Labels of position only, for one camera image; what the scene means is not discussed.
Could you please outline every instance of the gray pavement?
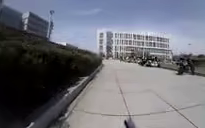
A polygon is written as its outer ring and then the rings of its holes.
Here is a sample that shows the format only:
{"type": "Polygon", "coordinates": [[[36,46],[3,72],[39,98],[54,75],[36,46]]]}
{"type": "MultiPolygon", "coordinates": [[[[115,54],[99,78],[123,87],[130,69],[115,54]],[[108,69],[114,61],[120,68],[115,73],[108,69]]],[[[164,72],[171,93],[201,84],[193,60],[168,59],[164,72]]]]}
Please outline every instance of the gray pavement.
{"type": "Polygon", "coordinates": [[[205,128],[205,77],[114,60],[74,102],[70,128],[205,128]]]}

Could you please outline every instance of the white building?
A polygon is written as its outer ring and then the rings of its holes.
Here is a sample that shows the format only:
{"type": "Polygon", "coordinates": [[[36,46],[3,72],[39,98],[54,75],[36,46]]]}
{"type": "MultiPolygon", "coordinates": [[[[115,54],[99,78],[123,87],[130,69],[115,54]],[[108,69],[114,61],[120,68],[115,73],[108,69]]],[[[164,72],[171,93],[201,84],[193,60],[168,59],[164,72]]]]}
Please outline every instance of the white building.
{"type": "Polygon", "coordinates": [[[169,43],[170,38],[165,34],[97,31],[98,52],[106,57],[119,58],[134,53],[170,59],[172,55],[169,43]]]}
{"type": "Polygon", "coordinates": [[[67,42],[56,42],[56,43],[57,43],[57,44],[61,44],[61,45],[63,45],[63,46],[66,46],[66,47],[68,47],[68,48],[78,49],[77,46],[72,45],[72,44],[67,43],[67,42]]]}
{"type": "Polygon", "coordinates": [[[39,17],[32,12],[26,12],[22,16],[23,30],[36,34],[38,36],[47,37],[48,21],[39,17]]]}

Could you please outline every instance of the sky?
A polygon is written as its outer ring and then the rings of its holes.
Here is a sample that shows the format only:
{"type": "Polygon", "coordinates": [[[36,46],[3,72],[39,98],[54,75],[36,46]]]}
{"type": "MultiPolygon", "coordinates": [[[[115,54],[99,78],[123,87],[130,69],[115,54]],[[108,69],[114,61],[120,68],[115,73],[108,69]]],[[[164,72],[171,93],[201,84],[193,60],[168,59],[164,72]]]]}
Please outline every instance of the sky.
{"type": "Polygon", "coordinates": [[[205,0],[5,0],[14,9],[48,19],[52,40],[96,52],[96,30],[161,32],[174,53],[205,54],[205,0]]]}

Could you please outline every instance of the curb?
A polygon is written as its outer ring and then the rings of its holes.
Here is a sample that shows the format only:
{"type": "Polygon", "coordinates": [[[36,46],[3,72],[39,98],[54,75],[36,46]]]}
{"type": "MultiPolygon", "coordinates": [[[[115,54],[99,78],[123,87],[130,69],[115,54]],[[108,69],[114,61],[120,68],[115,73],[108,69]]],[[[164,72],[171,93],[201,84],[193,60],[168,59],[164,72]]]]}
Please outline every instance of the curb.
{"type": "Polygon", "coordinates": [[[34,122],[26,128],[47,128],[53,121],[55,121],[60,114],[65,111],[68,106],[75,100],[75,98],[80,94],[80,92],[87,86],[87,84],[96,76],[96,74],[102,69],[103,64],[101,64],[92,74],[84,78],[77,85],[77,88],[69,92],[60,101],[58,101],[54,106],[49,108],[45,113],[43,113],[34,122]]]}
{"type": "MultiPolygon", "coordinates": [[[[162,66],[162,65],[161,65],[160,68],[177,71],[177,69],[175,69],[173,67],[165,67],[165,66],[162,66]]],[[[196,71],[195,71],[195,75],[205,77],[205,73],[200,73],[200,72],[196,72],[196,71]]]]}

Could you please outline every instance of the hedge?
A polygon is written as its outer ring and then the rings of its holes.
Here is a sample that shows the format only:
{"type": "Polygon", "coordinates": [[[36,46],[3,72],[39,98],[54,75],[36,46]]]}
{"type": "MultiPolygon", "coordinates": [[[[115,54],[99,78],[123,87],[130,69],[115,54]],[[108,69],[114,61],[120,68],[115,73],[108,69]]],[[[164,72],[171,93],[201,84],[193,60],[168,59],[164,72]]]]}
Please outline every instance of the hedge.
{"type": "Polygon", "coordinates": [[[0,106],[24,119],[100,64],[86,50],[43,40],[0,40],[0,106]]]}

